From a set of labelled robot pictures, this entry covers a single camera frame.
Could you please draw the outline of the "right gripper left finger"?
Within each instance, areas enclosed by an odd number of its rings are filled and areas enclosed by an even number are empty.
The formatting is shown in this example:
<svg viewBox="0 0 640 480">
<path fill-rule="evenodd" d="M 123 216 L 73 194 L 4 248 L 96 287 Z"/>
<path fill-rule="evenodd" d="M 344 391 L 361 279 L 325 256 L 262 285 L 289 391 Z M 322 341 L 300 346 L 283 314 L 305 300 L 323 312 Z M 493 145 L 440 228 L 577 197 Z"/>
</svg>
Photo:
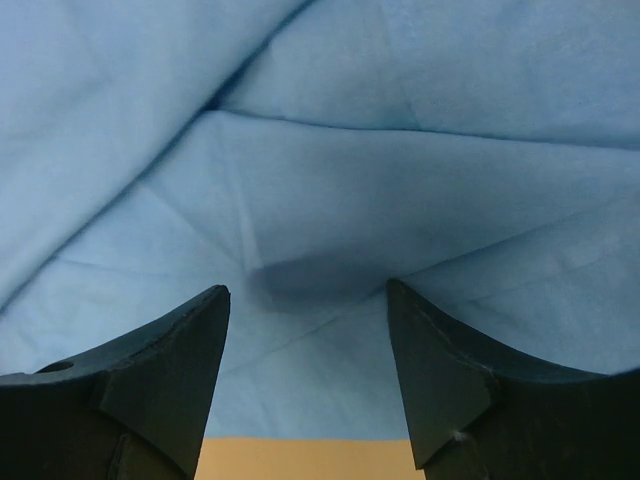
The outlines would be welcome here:
<svg viewBox="0 0 640 480">
<path fill-rule="evenodd" d="M 192 479 L 224 350 L 230 293 L 41 370 L 1 378 L 4 479 Z"/>
</svg>

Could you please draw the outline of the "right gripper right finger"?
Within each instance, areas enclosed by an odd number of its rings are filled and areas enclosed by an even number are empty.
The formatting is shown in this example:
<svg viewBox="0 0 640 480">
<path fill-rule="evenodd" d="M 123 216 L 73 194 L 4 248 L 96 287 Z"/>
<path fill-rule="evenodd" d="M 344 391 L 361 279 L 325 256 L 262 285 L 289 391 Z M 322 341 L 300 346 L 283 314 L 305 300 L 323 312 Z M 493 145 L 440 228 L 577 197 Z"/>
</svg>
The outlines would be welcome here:
<svg viewBox="0 0 640 480">
<path fill-rule="evenodd" d="M 404 283 L 387 319 L 415 467 L 428 479 L 635 479 L 639 373 L 527 355 Z"/>
</svg>

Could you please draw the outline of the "light blue long sleeve shirt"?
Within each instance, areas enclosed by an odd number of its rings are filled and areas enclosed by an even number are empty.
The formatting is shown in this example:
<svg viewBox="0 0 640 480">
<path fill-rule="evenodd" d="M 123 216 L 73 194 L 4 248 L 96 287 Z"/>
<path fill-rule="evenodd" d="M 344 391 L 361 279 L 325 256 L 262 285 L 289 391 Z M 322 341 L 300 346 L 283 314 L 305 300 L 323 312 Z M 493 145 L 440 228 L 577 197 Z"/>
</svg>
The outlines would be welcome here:
<svg viewBox="0 0 640 480">
<path fill-rule="evenodd" d="M 406 434 L 384 286 L 639 364 L 635 1 L 5 1 L 1 370 L 214 284 L 214 436 Z"/>
</svg>

